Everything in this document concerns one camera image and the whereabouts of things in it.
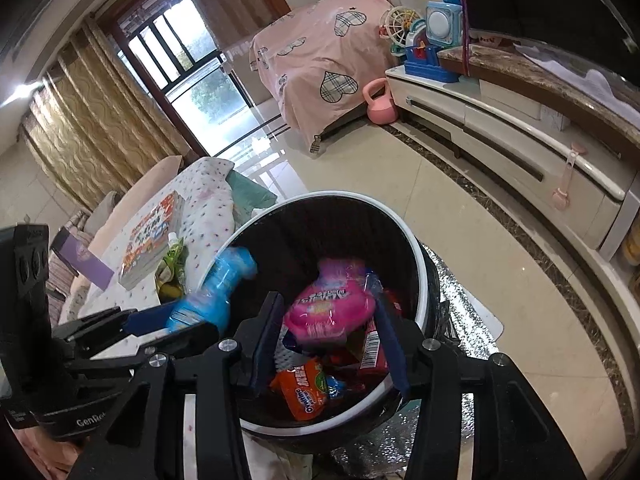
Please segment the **person's left hand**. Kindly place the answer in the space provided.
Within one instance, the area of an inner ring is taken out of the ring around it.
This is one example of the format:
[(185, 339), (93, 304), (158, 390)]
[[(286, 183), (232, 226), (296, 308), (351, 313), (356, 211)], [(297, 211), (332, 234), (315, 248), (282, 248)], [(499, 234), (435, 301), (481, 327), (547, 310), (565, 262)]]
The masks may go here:
[(56, 442), (39, 426), (13, 429), (26, 454), (46, 479), (65, 480), (81, 453), (70, 442)]

